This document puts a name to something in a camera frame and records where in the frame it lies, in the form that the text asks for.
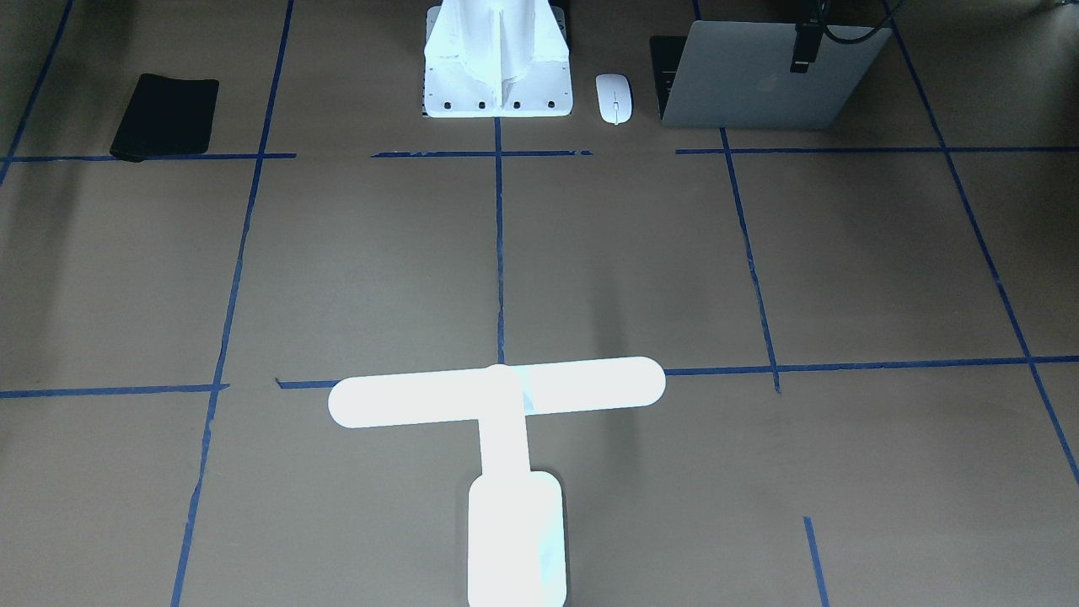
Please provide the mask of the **white computer mouse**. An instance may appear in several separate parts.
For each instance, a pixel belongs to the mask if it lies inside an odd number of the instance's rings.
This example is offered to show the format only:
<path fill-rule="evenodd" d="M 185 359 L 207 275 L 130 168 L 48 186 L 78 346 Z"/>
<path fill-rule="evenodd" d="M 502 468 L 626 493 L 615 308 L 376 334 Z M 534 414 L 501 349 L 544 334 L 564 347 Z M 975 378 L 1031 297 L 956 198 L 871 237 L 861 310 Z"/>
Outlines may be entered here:
<path fill-rule="evenodd" d="M 596 77 L 599 115 L 611 126 L 620 126 L 631 120 L 633 104 L 631 81 L 620 73 L 601 73 Z"/>

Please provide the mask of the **silver grey laptop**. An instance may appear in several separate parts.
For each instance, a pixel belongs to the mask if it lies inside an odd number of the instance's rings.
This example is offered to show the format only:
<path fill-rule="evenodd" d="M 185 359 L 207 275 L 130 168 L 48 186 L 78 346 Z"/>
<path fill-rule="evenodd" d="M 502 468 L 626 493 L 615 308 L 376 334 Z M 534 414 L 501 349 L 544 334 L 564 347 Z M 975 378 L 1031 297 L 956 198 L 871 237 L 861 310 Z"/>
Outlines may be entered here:
<path fill-rule="evenodd" d="M 811 24 L 714 22 L 650 38 L 664 126 L 821 130 L 891 36 L 839 45 Z"/>

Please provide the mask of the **black mouse pad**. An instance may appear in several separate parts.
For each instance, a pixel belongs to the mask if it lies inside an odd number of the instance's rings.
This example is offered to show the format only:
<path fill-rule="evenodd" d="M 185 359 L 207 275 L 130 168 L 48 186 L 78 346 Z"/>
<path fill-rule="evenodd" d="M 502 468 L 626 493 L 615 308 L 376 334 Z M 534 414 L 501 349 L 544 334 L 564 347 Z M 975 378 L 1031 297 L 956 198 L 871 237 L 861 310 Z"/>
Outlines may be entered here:
<path fill-rule="evenodd" d="M 139 163 L 167 155 L 202 154 L 211 144 L 220 82 L 140 74 L 109 153 Z"/>

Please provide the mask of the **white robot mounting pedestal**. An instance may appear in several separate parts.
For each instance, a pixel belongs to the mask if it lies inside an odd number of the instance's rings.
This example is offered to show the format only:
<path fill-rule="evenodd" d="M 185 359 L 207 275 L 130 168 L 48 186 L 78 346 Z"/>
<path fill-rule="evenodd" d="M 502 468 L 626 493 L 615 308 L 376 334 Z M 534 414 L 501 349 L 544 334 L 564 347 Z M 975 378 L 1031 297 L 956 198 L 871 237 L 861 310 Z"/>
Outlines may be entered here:
<path fill-rule="evenodd" d="M 421 108 L 434 119 L 566 116 L 566 10 L 550 1 L 443 1 L 427 10 Z"/>

